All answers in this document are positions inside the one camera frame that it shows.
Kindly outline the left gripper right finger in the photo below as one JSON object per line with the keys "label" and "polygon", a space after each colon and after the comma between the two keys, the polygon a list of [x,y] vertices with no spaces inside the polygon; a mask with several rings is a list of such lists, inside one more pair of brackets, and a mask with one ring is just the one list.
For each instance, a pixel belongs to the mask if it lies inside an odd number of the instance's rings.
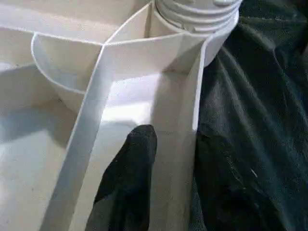
{"label": "left gripper right finger", "polygon": [[194,177],[208,231],[281,231],[280,213],[233,146],[197,132]]}

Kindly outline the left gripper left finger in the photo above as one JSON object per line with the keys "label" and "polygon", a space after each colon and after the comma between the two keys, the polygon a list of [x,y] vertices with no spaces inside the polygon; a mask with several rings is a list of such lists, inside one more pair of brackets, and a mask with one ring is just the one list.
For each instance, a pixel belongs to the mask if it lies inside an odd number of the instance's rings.
{"label": "left gripper left finger", "polygon": [[135,127],[104,172],[87,231],[146,231],[150,224],[152,169],[157,135],[152,125]]}

